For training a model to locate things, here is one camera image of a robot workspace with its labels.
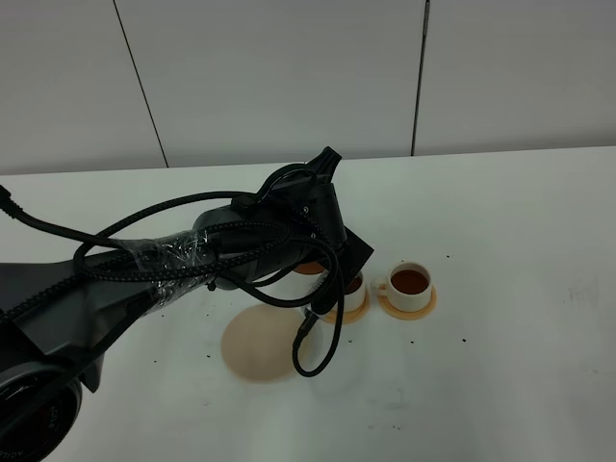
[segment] wooden coaster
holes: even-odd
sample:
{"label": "wooden coaster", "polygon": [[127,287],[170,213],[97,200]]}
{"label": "wooden coaster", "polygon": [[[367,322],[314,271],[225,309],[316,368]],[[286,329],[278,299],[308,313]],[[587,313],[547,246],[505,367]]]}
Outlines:
{"label": "wooden coaster", "polygon": [[[359,305],[359,308],[353,311],[349,311],[349,312],[345,311],[343,313],[343,324],[352,324],[354,322],[358,322],[364,316],[366,316],[366,313],[368,313],[369,308],[370,308],[370,296],[368,295],[368,291],[366,291],[366,297],[364,298],[364,302],[361,305]],[[327,322],[328,324],[334,324],[336,323],[336,312],[334,310],[331,310],[321,319]]]}
{"label": "wooden coaster", "polygon": [[436,307],[436,298],[436,287],[432,286],[432,296],[430,297],[430,301],[428,301],[427,305],[419,311],[400,311],[390,303],[386,296],[381,295],[378,297],[378,303],[381,305],[381,308],[383,308],[383,311],[389,316],[393,316],[394,318],[398,318],[403,321],[415,321],[426,317],[432,312],[432,310]]}

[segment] plastic wrap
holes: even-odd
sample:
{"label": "plastic wrap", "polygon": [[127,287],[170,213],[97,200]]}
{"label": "plastic wrap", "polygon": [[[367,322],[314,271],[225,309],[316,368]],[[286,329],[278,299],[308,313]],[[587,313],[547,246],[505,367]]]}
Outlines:
{"label": "plastic wrap", "polygon": [[[214,250],[208,245],[203,230],[183,231],[160,239],[143,239],[124,243],[141,271],[179,270],[207,265],[215,261]],[[209,283],[214,274],[197,277],[152,281],[152,296],[158,300],[154,311],[175,301],[180,296]]]}

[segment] white cup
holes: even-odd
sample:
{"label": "white cup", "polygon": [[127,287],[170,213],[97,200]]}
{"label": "white cup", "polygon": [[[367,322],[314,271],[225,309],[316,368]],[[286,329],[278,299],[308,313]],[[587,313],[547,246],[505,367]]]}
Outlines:
{"label": "white cup", "polygon": [[[366,282],[364,281],[364,274],[359,271],[356,277],[359,277],[362,284],[357,288],[355,292],[345,295],[345,313],[357,310],[364,300],[366,299]],[[334,305],[334,311],[338,310],[338,303]]]}
{"label": "white cup", "polygon": [[[427,287],[419,294],[405,294],[394,287],[392,277],[398,272],[413,270],[427,279]],[[432,278],[430,272],[418,263],[402,262],[395,265],[387,274],[387,278],[378,277],[373,280],[372,287],[381,296],[386,296],[394,308],[400,311],[420,311],[432,297]]]}

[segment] cup handle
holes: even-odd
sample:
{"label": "cup handle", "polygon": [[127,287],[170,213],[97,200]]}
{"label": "cup handle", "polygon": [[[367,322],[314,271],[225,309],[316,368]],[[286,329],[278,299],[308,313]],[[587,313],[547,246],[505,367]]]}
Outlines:
{"label": "cup handle", "polygon": [[377,277],[372,282],[372,288],[380,296],[387,296],[387,281],[383,277]]}

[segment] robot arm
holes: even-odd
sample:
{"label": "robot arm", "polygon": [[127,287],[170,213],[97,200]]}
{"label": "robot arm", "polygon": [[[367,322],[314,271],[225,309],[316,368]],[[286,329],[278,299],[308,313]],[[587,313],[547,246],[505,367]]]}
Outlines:
{"label": "robot arm", "polygon": [[[79,411],[80,382],[93,392],[98,388],[105,350],[139,317],[202,285],[210,290],[239,288],[274,306],[310,305],[292,355],[300,374],[321,372],[340,336],[344,289],[372,254],[344,227],[331,184],[340,159],[325,148],[306,165],[279,169],[257,193],[172,199],[95,236],[28,216],[5,190],[2,208],[12,217],[84,244],[71,261],[0,265],[0,456],[40,460],[53,450]],[[221,197],[231,203],[202,214],[191,231],[156,241],[110,239],[119,229],[154,213]],[[114,250],[87,256],[95,245]],[[322,263],[328,274],[311,294],[281,300],[259,291],[298,264],[313,261]],[[296,358],[301,340],[336,302],[332,346],[320,366],[305,371]],[[60,408],[61,419],[57,413],[54,416],[54,409]],[[44,435],[33,439],[34,418],[46,419],[48,425],[42,426]]]}

